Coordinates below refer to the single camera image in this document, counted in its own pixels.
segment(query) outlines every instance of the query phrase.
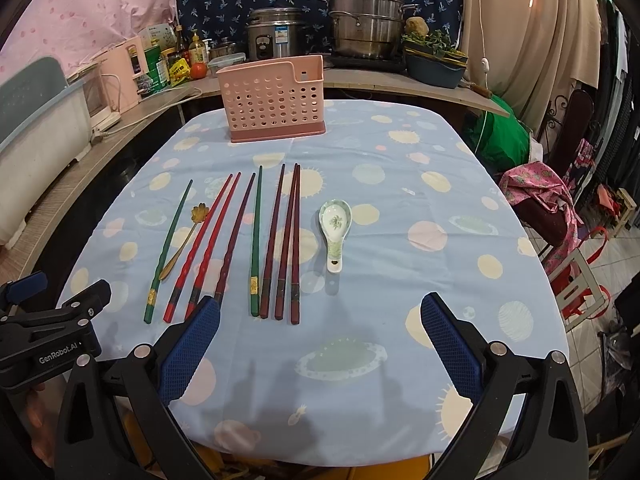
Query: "wooden counter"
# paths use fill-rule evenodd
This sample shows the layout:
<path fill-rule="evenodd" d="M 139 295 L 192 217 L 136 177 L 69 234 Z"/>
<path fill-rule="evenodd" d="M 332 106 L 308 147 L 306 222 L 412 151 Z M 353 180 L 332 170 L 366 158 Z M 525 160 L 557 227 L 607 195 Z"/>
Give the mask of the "wooden counter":
<path fill-rule="evenodd" d="M 438 88 L 399 74 L 332 68 L 324 71 L 324 87 L 421 96 L 462 107 L 487 110 L 502 116 L 508 115 L 493 101 L 469 89 Z M 175 91 L 145 100 L 124 113 L 116 128 L 130 124 L 162 106 L 176 103 L 196 88 L 202 91 L 202 97 L 220 95 L 217 78 L 207 77 L 186 83 Z M 96 144 L 80 162 L 67 168 L 47 189 L 33 207 L 24 232 L 11 250 L 0 247 L 0 283 L 17 280 L 33 270 L 49 238 L 75 200 L 100 170 L 156 117 L 157 114 L 152 115 Z"/>

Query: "yellow package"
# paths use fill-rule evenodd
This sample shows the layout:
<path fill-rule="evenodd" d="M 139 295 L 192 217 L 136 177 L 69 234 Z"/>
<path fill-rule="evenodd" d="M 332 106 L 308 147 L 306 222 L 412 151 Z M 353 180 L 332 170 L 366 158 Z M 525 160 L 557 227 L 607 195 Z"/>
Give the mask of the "yellow package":
<path fill-rule="evenodd" d="M 180 58 L 176 61 L 169 69 L 169 81 L 171 81 L 171 86 L 176 86 L 183 81 L 187 81 L 189 79 L 190 71 L 189 63 L 187 63 L 184 58 Z"/>

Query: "beige curtain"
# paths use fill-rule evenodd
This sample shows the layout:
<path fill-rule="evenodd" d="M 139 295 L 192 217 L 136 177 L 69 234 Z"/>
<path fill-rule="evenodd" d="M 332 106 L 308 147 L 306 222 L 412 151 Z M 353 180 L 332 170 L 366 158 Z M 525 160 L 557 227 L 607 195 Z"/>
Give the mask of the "beige curtain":
<path fill-rule="evenodd" d="M 481 0 L 488 85 L 536 130 L 546 104 L 575 81 L 598 85 L 596 0 Z M 464 0 L 462 50 L 468 76 L 484 84 L 478 0 Z"/>

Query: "basket base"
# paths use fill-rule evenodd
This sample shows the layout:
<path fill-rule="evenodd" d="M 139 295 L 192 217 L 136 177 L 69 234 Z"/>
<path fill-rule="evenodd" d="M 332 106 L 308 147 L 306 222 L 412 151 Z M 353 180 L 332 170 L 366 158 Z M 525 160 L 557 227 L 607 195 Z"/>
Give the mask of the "basket base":
<path fill-rule="evenodd" d="M 231 142 L 254 142 L 255 140 L 290 139 L 291 137 L 305 137 L 324 134 L 324 121 L 319 123 L 296 124 L 291 126 L 275 126 L 260 130 L 229 131 Z"/>

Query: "red chopstick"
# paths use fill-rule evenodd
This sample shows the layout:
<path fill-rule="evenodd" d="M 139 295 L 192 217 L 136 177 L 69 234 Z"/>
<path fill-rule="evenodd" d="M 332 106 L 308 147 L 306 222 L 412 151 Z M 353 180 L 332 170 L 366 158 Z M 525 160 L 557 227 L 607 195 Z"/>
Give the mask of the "red chopstick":
<path fill-rule="evenodd" d="M 289 238 L 291 235 L 291 217 L 293 215 L 294 194 L 296 192 L 296 181 L 299 165 L 293 169 L 291 179 L 291 190 L 289 191 L 289 205 L 287 206 L 287 219 L 284 224 L 284 235 L 282 237 L 282 254 L 280 256 L 280 271 L 278 272 L 278 283 L 276 285 L 276 307 L 274 317 L 281 320 L 284 316 L 284 291 L 287 286 L 287 259 L 289 257 Z"/>
<path fill-rule="evenodd" d="M 267 254 L 264 257 L 264 275 L 262 276 L 262 293 L 260 296 L 260 317 L 269 317 L 269 300 L 271 296 L 271 274 L 273 273 L 273 251 L 278 229 L 278 210 L 280 209 L 280 195 L 282 193 L 282 181 L 284 180 L 284 164 L 280 169 L 280 181 L 276 191 L 276 202 L 273 205 L 273 217 L 271 218 L 271 231 L 267 243 Z"/>
<path fill-rule="evenodd" d="M 222 299 L 225 295 L 226 277 L 229 274 L 229 267 L 231 266 L 231 258 L 234 256 L 234 248 L 236 246 L 236 240 L 238 240 L 238 233 L 240 232 L 240 224 L 242 223 L 242 215 L 244 215 L 246 203 L 249 200 L 249 194 L 251 193 L 251 188 L 254 185 L 254 179 L 255 179 L 255 173 L 252 174 L 251 180 L 249 180 L 249 185 L 246 187 L 246 192 L 244 193 L 244 198 L 242 199 L 242 203 L 240 205 L 240 211 L 238 211 L 238 216 L 236 217 L 236 223 L 234 224 L 234 228 L 231 231 L 231 238 L 229 238 L 229 245 L 226 247 L 225 259 L 222 262 L 222 268 L 220 269 L 218 284 L 216 285 L 216 291 L 213 295 L 213 299 L 218 302 L 219 306 L 222 306 Z"/>
<path fill-rule="evenodd" d="M 230 174 L 228 176 L 228 178 L 226 179 L 225 185 L 222 186 L 222 189 L 218 193 L 218 196 L 216 197 L 214 203 L 211 206 L 211 209 L 209 209 L 209 213 L 207 213 L 207 217 L 204 219 L 204 222 L 200 226 L 198 235 L 196 236 L 196 239 L 193 242 L 193 245 L 191 246 L 191 250 L 187 255 L 187 259 L 184 262 L 184 265 L 182 266 L 182 270 L 180 271 L 180 276 L 178 276 L 178 279 L 175 282 L 174 291 L 171 293 L 171 298 L 169 299 L 169 303 L 167 304 L 166 310 L 164 311 L 163 319 L 167 323 L 171 323 L 174 318 L 175 306 L 178 303 L 178 300 L 180 299 L 182 289 L 184 288 L 184 282 L 187 279 L 189 269 L 191 269 L 191 264 L 193 263 L 193 259 L 196 257 L 196 252 L 200 247 L 200 243 L 204 238 L 204 234 L 207 232 L 207 229 L 209 228 L 209 223 L 213 218 L 213 213 L 215 213 L 216 209 L 218 208 L 218 204 L 220 203 L 220 200 L 222 200 L 222 196 L 226 191 L 226 186 L 228 186 L 229 182 L 231 182 L 232 177 L 233 177 L 233 174 Z"/>
<path fill-rule="evenodd" d="M 220 228 L 222 227 L 222 222 L 225 219 L 226 210 L 229 209 L 229 202 L 231 202 L 231 197 L 234 195 L 234 191 L 236 190 L 236 186 L 238 185 L 238 180 L 240 180 L 240 175 L 240 172 L 236 174 L 236 178 L 231 185 L 231 190 L 229 190 L 229 194 L 226 196 L 225 203 L 220 210 L 220 216 L 216 221 L 216 225 L 213 227 L 213 232 L 211 233 L 209 244 L 207 245 L 207 250 L 204 251 L 202 263 L 200 264 L 200 269 L 198 270 L 196 281 L 193 284 L 193 290 L 191 291 L 191 297 L 189 298 L 187 313 L 184 315 L 184 319 L 187 319 L 191 315 L 191 313 L 196 308 L 198 301 L 200 300 L 200 293 L 202 291 L 202 285 L 204 284 L 204 277 L 207 273 L 207 268 L 209 267 L 209 260 L 211 259 L 211 255 L 213 253 L 213 247 L 216 245 L 216 240 L 218 239 L 218 234 L 220 234 Z"/>
<path fill-rule="evenodd" d="M 300 166 L 293 205 L 293 248 L 291 253 L 291 306 L 292 325 L 300 323 Z"/>

